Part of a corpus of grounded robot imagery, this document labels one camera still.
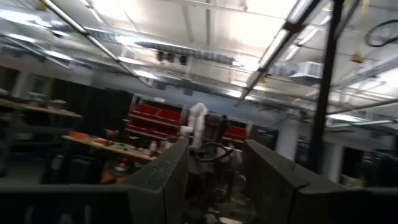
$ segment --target air duct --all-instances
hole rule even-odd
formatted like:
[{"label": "air duct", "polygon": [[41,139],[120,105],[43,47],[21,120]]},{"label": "air duct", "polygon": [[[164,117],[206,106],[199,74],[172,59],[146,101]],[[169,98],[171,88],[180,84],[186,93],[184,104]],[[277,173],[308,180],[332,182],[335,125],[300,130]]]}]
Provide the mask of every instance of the air duct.
[{"label": "air duct", "polygon": [[312,86],[320,83],[322,70],[322,63],[301,62],[288,65],[275,65],[268,71],[268,75],[285,77],[294,83]]}]

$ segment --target black cable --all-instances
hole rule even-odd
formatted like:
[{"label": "black cable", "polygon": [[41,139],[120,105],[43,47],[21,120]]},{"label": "black cable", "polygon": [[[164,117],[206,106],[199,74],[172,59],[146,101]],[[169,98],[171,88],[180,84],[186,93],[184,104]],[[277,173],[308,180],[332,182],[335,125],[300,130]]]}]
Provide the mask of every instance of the black cable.
[{"label": "black cable", "polygon": [[372,43],[371,43],[371,36],[372,36],[373,32],[376,31],[376,29],[381,28],[381,27],[383,27],[383,26],[385,26],[385,25],[388,25],[388,24],[393,24],[393,23],[398,23],[398,19],[391,19],[391,20],[389,20],[389,21],[382,22],[382,23],[378,24],[377,26],[373,27],[372,29],[370,29],[370,30],[365,34],[365,38],[364,38],[364,39],[365,39],[365,44],[368,45],[368,46],[370,46],[370,47],[384,47],[384,46],[386,46],[387,44],[391,44],[391,43],[397,41],[397,40],[398,40],[398,35],[395,36],[395,37],[393,37],[393,38],[387,39],[386,41],[384,41],[384,42],[381,43],[381,44],[372,44]]},{"label": "black cable", "polygon": [[200,162],[214,162],[214,161],[217,161],[218,159],[222,159],[222,158],[230,155],[233,152],[233,149],[228,150],[227,148],[225,148],[225,146],[223,146],[222,144],[217,143],[217,142],[206,142],[203,145],[201,145],[201,149],[204,147],[207,147],[207,146],[211,146],[211,145],[215,145],[217,147],[222,148],[225,151],[225,153],[218,157],[214,157],[211,159],[204,159],[204,158],[199,157],[199,155],[202,153],[205,153],[205,152],[197,151],[197,152],[195,152],[195,159],[197,159]]}]

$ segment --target track light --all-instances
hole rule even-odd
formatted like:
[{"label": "track light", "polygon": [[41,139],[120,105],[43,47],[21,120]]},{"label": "track light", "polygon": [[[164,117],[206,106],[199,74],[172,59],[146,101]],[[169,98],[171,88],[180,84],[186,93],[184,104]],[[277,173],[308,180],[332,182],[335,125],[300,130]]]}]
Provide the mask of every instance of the track light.
[{"label": "track light", "polygon": [[158,52],[156,55],[156,59],[161,62],[163,61],[163,56],[164,56],[163,52]]},{"label": "track light", "polygon": [[167,60],[168,60],[170,63],[173,63],[173,62],[174,62],[174,54],[167,53],[166,58],[167,58]]},{"label": "track light", "polygon": [[180,63],[181,63],[182,65],[187,65],[187,61],[188,61],[187,56],[181,55],[181,57],[180,57]]}]

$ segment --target table top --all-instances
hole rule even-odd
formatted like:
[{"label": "table top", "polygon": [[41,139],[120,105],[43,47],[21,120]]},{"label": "table top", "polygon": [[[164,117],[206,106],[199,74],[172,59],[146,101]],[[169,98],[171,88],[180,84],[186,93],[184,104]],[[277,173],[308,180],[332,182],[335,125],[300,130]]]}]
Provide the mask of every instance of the table top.
[{"label": "table top", "polygon": [[62,136],[62,138],[67,139],[69,141],[74,141],[74,142],[86,144],[86,145],[91,146],[91,147],[96,147],[98,149],[104,149],[104,150],[108,150],[108,151],[113,151],[113,152],[117,152],[117,153],[120,153],[120,154],[124,154],[126,156],[132,156],[132,157],[136,157],[136,158],[140,158],[140,159],[145,159],[145,160],[148,160],[148,161],[153,161],[153,160],[157,159],[157,157],[150,157],[150,156],[147,156],[144,153],[139,152],[139,151],[136,151],[136,152],[123,151],[123,150],[120,150],[120,149],[118,149],[116,147],[104,146],[104,145],[102,145],[100,143],[97,143],[97,142],[94,142],[94,141],[91,141],[91,140],[80,140],[80,139],[75,139],[75,138],[70,137],[70,136]]},{"label": "table top", "polygon": [[75,114],[74,112],[67,111],[67,110],[56,110],[56,109],[48,109],[48,108],[41,108],[38,106],[32,106],[25,103],[15,103],[11,100],[0,99],[0,105],[5,106],[8,108],[14,109],[22,109],[22,110],[31,110],[31,111],[39,111],[44,113],[50,114],[58,114],[62,116],[69,116],[73,118],[82,118],[82,115]]}]

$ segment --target black pole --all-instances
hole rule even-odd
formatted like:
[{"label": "black pole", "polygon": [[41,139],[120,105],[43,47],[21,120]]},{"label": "black pole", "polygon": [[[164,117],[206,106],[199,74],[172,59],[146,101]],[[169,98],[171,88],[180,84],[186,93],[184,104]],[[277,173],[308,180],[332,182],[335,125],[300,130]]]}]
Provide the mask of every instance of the black pole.
[{"label": "black pole", "polygon": [[308,158],[308,168],[313,172],[319,170],[320,159],[323,148],[323,132],[325,130],[325,116],[328,108],[329,90],[333,66],[335,64],[335,55],[338,37],[335,35],[338,24],[341,19],[344,0],[334,0],[333,12],[329,26],[328,43],[325,56],[323,58],[323,72],[318,96],[317,111],[313,119],[312,138]]}]

